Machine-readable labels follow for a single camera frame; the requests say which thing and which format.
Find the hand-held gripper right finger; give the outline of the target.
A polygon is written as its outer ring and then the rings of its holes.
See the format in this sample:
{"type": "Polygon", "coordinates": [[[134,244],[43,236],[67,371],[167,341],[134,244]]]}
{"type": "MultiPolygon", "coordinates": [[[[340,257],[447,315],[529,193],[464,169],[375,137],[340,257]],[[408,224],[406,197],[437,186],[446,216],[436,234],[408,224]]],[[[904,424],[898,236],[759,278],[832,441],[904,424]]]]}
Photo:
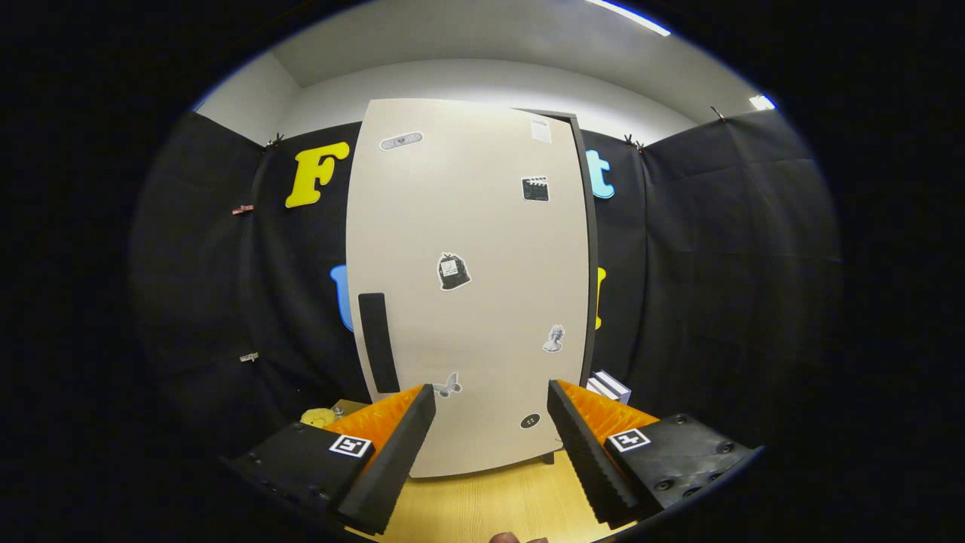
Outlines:
{"type": "Polygon", "coordinates": [[[546,409],[594,517],[613,529],[682,514],[763,453],[688,413],[659,419],[561,379],[549,382],[546,409]]]}

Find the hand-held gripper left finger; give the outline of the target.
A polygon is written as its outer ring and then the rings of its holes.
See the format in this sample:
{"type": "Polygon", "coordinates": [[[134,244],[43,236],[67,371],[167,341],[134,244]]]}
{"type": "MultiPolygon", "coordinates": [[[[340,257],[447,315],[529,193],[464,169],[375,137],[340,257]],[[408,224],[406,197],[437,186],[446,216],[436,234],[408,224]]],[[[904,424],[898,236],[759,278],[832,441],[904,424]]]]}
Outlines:
{"type": "Polygon", "coordinates": [[[430,432],[435,398],[423,384],[321,428],[293,422],[226,464],[313,528],[382,534],[430,432]]]}

